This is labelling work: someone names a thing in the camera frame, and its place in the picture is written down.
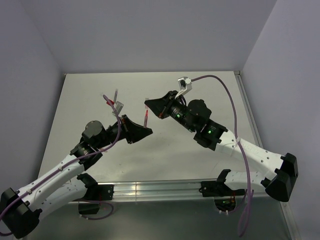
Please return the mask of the red pen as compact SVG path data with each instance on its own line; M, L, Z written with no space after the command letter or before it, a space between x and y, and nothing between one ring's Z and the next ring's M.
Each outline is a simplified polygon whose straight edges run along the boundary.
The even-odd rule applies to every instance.
M145 111L145 115L144 115L144 122L143 122L143 127L147 128L148 125L148 118L149 118L149 110L146 109Z

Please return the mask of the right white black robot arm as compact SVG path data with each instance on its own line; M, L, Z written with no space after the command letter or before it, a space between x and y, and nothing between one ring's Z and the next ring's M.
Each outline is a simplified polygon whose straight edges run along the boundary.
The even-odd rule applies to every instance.
M210 119L211 110L204 100L194 99L185 105L176 98L177 91L164 97L146 100L145 105L160 119L172 117L176 122L195 133L194 140L204 148L243 160L256 169L247 177L245 172L224 169L216 181L203 181L203 197L225 197L231 192L244 195L246 189L265 191L280 202L288 202L298 178L297 158L286 153L280 155L260 148Z

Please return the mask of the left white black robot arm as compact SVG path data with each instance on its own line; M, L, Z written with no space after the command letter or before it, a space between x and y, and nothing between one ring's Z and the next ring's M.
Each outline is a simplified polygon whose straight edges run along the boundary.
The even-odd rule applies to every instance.
M18 190L8 188L0 196L0 220L9 229L2 237L21 239L31 233L40 220L74 200L111 200L113 192L103 190L86 171L118 141L136 143L153 133L151 128L131 121L126 115L104 128L90 121L79 143L58 165Z

